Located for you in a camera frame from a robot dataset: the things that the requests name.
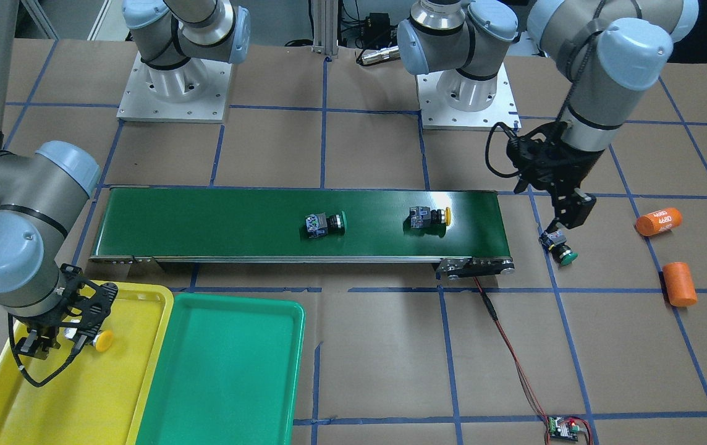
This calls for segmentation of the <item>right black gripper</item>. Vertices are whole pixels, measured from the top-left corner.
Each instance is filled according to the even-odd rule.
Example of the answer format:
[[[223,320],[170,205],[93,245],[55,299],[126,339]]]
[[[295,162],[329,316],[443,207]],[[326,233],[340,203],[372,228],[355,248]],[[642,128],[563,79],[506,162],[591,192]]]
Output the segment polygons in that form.
[[[49,349],[60,347],[57,335],[62,328],[75,329],[74,346],[69,353],[76,357],[83,347],[90,344],[100,332],[104,320],[111,314],[111,307],[118,295],[118,286],[113,282],[97,284],[89,281],[82,269],[74,265],[60,267],[66,283],[61,287],[56,307],[36,316],[15,316],[26,326],[28,335],[14,342],[10,334],[10,344],[14,355],[45,360]]]

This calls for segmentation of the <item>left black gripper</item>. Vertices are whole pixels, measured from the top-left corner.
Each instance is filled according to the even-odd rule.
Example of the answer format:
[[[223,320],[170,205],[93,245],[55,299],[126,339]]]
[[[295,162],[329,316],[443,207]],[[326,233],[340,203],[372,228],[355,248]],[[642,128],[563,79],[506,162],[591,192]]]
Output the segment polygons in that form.
[[[585,222],[596,203],[596,197],[580,191],[580,186],[603,152],[579,150],[563,142],[565,129],[567,124],[555,121],[518,136],[508,127],[507,155],[519,177],[514,192],[528,185],[549,192],[555,214],[551,224],[572,230]]]

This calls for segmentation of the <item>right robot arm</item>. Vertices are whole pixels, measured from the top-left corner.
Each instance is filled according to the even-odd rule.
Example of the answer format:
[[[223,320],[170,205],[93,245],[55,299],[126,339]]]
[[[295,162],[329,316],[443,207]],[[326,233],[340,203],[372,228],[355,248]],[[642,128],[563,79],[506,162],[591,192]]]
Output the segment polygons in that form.
[[[111,312],[112,291],[82,297],[85,278],[71,265],[57,266],[60,250],[98,185],[100,166],[85,150],[51,141],[31,157],[3,148],[1,129],[19,3],[0,1],[0,306],[27,335],[13,340],[15,354],[42,360],[59,347],[66,318],[78,316],[74,352],[97,335]],[[202,59],[241,63],[252,21],[229,1],[125,1],[122,15],[159,96],[164,74],[199,74]]]

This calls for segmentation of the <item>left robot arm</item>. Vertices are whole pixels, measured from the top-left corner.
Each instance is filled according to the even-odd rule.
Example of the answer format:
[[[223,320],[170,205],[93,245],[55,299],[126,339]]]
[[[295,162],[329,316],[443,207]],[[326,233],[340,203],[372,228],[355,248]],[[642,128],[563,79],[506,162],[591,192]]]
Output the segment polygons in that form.
[[[674,43],[697,22],[697,1],[537,1],[528,34],[571,86],[551,123],[518,137],[506,123],[507,155],[518,179],[551,195],[548,231],[581,226],[594,195],[582,181],[622,124],[658,81]],[[418,1],[397,28],[410,74],[440,73],[431,101],[483,112],[497,98],[498,74],[519,36],[517,15],[498,1]]]

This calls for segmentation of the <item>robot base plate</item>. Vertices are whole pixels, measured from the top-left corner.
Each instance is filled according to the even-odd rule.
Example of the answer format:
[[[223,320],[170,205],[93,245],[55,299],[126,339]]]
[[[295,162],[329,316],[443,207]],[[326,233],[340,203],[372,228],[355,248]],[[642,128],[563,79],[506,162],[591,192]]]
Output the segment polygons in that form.
[[[489,130],[500,122],[514,130],[522,127],[504,65],[486,81],[456,70],[415,78],[424,130]]]
[[[156,70],[136,56],[117,117],[130,122],[222,124],[234,67],[193,58],[175,70]]]

